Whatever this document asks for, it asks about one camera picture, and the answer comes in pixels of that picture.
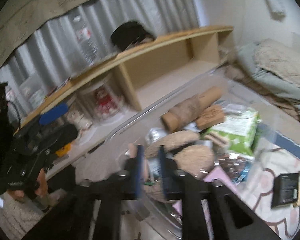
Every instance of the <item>triangular cutout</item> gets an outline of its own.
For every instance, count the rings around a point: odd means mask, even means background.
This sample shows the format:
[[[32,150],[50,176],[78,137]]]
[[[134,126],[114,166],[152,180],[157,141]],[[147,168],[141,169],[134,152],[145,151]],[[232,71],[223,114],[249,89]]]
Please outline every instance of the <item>triangular cutout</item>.
[[[249,217],[229,195],[225,195],[225,201],[230,209],[234,225],[237,229],[253,223],[252,218]]]

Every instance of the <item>silver curtain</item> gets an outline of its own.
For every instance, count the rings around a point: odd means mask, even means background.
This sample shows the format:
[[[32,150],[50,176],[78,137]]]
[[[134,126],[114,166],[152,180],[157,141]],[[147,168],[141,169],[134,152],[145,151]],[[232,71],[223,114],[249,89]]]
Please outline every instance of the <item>silver curtain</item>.
[[[73,19],[81,16],[91,31],[95,63],[118,53],[110,36],[121,24],[137,20],[155,35],[198,27],[193,0],[91,0],[49,20],[18,47],[0,69],[0,82],[9,82],[26,113],[33,109],[19,86],[37,73],[45,93],[89,67],[87,48],[78,42]]]

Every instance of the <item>pink paper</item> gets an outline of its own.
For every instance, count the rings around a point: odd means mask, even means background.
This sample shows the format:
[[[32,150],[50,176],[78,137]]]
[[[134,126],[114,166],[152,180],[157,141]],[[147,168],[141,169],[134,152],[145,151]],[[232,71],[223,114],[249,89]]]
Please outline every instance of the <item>pink paper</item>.
[[[210,172],[203,180],[205,182],[212,182],[214,179],[220,179],[224,185],[226,185],[233,193],[237,194],[237,188],[236,186],[231,182],[231,179],[228,177],[228,175],[224,172],[224,170],[217,166],[213,169],[212,172]],[[179,200],[176,203],[172,205],[175,210],[179,212],[180,215],[182,215],[182,201]]]

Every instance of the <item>black cable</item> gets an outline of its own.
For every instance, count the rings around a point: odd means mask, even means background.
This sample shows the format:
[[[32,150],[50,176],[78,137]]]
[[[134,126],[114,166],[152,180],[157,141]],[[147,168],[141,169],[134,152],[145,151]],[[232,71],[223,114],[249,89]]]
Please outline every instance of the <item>black cable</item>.
[[[19,130],[21,130],[21,118],[20,118],[20,114],[19,114],[19,111],[17,109],[17,106],[15,105],[15,103],[13,103],[12,101],[9,101],[9,100],[7,100],[7,103],[12,104],[14,109],[16,110],[17,116],[18,116],[18,121],[19,121]]]

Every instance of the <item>hand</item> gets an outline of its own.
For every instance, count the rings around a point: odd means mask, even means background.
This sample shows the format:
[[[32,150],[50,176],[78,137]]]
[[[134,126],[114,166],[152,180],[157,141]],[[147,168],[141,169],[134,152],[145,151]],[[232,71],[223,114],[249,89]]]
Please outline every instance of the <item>hand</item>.
[[[48,184],[43,169],[40,170],[37,182],[40,183],[40,187],[35,191],[36,195],[45,196],[48,193]],[[22,190],[7,190],[7,193],[16,200],[20,200],[24,196]]]

